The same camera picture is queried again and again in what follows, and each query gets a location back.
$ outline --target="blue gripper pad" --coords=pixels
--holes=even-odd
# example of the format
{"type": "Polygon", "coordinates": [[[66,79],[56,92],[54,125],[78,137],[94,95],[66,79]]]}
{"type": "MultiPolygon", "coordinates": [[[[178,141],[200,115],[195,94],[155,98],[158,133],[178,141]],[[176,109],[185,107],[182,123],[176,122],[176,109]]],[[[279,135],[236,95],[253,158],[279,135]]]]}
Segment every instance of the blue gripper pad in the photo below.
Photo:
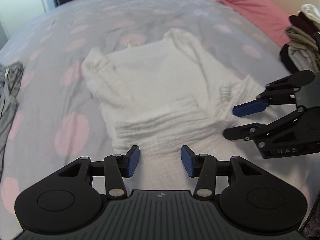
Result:
{"type": "Polygon", "coordinates": [[[187,150],[182,146],[181,147],[181,161],[188,173],[188,176],[193,178],[194,177],[194,168],[192,163],[192,157],[187,152],[187,150]]]}
{"type": "Polygon", "coordinates": [[[134,150],[134,152],[128,161],[127,175],[129,178],[131,178],[133,176],[134,171],[136,170],[136,167],[137,167],[139,159],[140,159],[139,147],[136,146],[136,148],[133,150],[134,150]]]}
{"type": "Polygon", "coordinates": [[[253,100],[251,102],[235,106],[232,110],[232,113],[238,117],[242,117],[249,114],[263,112],[268,106],[268,103],[265,103],[261,100],[253,100]]]}

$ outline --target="bed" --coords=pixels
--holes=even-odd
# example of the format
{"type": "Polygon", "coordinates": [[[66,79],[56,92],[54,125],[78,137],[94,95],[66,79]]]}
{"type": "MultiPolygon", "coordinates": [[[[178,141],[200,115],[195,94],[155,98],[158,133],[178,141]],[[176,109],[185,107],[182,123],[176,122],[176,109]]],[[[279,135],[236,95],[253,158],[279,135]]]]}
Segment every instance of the bed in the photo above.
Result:
{"type": "MultiPolygon", "coordinates": [[[[288,14],[304,3],[320,0],[272,0],[288,14]]],[[[235,76],[250,74],[265,85],[290,73],[279,60],[280,48],[237,12],[214,0],[75,0],[36,18],[0,51],[0,62],[24,65],[19,107],[10,131],[0,184],[0,238],[21,232],[14,214],[18,194],[81,156],[100,161],[113,153],[99,103],[86,87],[81,63],[93,47],[108,54],[130,44],[162,39],[171,28],[184,29],[201,42],[235,76]]],[[[274,109],[270,122],[294,108],[274,109]]],[[[253,143],[236,142],[240,155],[303,192],[310,212],[320,190],[318,154],[293,158],[261,158],[253,143]]],[[[176,181],[164,189],[193,190],[196,180],[176,181]]],[[[217,191],[227,185],[219,178],[217,191]]],[[[126,181],[128,190],[139,182],[126,181]]],[[[103,193],[97,178],[93,187],[103,193]]]]}

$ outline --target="metal pin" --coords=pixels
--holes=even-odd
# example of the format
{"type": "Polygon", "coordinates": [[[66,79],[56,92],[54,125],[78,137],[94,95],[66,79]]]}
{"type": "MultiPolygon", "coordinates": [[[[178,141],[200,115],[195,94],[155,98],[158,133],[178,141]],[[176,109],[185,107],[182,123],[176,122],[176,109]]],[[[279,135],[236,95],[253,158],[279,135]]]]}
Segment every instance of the metal pin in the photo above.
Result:
{"type": "Polygon", "coordinates": [[[212,195],[212,191],[207,188],[198,189],[196,193],[200,197],[209,197],[212,195]]]}
{"type": "Polygon", "coordinates": [[[259,148],[263,148],[266,144],[264,142],[261,142],[258,144],[259,148]]]}
{"type": "Polygon", "coordinates": [[[124,194],[124,190],[120,188],[113,188],[109,190],[109,195],[113,197],[120,197],[124,194]]]}

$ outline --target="white garment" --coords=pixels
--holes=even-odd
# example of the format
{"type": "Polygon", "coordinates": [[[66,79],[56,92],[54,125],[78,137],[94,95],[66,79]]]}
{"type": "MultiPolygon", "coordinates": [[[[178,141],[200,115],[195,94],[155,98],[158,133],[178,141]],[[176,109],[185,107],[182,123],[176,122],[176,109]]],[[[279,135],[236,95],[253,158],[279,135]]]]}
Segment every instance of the white garment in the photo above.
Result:
{"type": "MultiPolygon", "coordinates": [[[[92,49],[82,69],[88,88],[101,101],[113,153],[140,147],[135,174],[125,181],[129,190],[193,190],[196,179],[183,167],[182,145],[218,160],[245,157],[223,137],[224,129],[279,117],[272,109],[250,120],[233,116],[233,106],[264,89],[249,76],[243,81],[235,77],[193,35],[179,29],[159,42],[105,56],[92,49]]],[[[258,150],[256,157],[261,158],[258,150]]],[[[290,182],[298,188],[305,182],[297,170],[294,176],[279,173],[286,181],[293,178],[290,182]]]]}
{"type": "Polygon", "coordinates": [[[320,12],[313,4],[304,4],[301,6],[303,13],[314,22],[316,27],[320,29],[320,12]]]}
{"type": "Polygon", "coordinates": [[[293,46],[288,47],[288,55],[298,70],[316,70],[311,65],[309,55],[303,49],[296,49],[293,46]]]}

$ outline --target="bed sheet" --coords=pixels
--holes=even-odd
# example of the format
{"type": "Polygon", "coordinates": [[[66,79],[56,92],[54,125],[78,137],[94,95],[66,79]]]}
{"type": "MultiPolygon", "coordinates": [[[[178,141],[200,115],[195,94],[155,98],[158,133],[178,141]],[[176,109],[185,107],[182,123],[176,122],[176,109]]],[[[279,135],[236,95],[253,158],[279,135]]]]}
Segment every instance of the bed sheet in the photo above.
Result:
{"type": "MultiPolygon", "coordinates": [[[[27,187],[80,156],[112,154],[99,103],[81,75],[93,47],[104,53],[159,41],[171,28],[195,35],[230,71],[264,85],[289,75],[280,48],[238,13],[213,0],[75,0],[28,23],[0,51],[0,63],[20,60],[24,76],[7,141],[0,184],[0,238],[20,231],[14,201],[27,187]]],[[[278,112],[278,118],[290,109],[278,112]]],[[[317,155],[263,160],[252,142],[235,142],[241,155],[303,191],[318,194],[317,155]]],[[[219,178],[217,193],[227,185],[219,178]]],[[[101,178],[93,186],[104,193],[101,178]]]]}

